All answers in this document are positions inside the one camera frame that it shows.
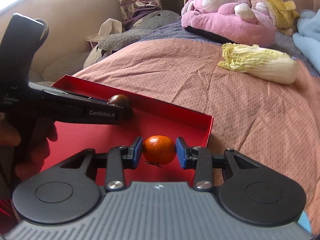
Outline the person's left hand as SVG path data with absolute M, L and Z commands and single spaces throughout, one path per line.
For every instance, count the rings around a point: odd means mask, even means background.
M 57 131 L 52 120 L 40 118 L 37 120 L 33 135 L 28 147 L 28 155 L 25 162 L 15 167 L 15 173 L 21 180 L 26 180 L 39 173 L 43 167 L 44 160 L 49 157 L 50 149 L 48 141 L 57 141 Z M 21 137 L 18 131 L 13 128 L 1 113 L 1 146 L 18 146 Z

